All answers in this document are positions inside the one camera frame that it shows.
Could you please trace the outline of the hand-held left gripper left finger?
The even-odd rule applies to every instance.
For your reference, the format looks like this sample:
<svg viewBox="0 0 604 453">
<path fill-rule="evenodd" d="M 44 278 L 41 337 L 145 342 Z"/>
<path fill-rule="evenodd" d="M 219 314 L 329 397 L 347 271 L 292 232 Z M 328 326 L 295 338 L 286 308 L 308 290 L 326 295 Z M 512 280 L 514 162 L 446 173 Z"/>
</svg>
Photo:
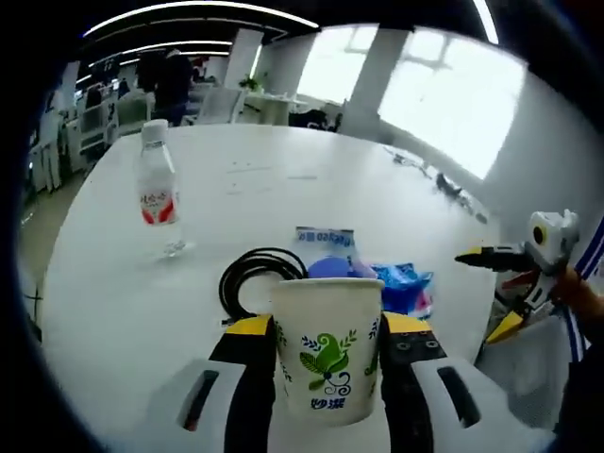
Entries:
<svg viewBox="0 0 604 453">
<path fill-rule="evenodd" d="M 265 452 L 276 400 L 277 335 L 269 314 L 228 327 L 150 398 L 152 452 Z"/>
</svg>

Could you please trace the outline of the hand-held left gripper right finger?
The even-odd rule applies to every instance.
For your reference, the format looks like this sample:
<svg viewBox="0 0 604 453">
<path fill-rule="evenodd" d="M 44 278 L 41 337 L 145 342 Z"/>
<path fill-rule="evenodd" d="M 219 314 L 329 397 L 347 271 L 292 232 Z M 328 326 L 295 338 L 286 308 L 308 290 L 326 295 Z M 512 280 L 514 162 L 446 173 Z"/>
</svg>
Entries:
<svg viewBox="0 0 604 453">
<path fill-rule="evenodd" d="M 381 398 L 393 452 L 517 452 L 506 395 L 464 359 L 449 358 L 429 324 L 381 314 Z"/>
</svg>

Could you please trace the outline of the person's right hand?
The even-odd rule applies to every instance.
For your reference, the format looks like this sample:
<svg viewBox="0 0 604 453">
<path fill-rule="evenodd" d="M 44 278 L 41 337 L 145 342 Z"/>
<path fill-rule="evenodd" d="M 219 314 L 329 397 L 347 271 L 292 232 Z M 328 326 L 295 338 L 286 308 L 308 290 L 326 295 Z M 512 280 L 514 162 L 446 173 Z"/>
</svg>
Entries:
<svg viewBox="0 0 604 453">
<path fill-rule="evenodd" d="M 575 311 L 596 310 L 600 305 L 599 296 L 572 266 L 559 273 L 552 295 Z"/>
</svg>

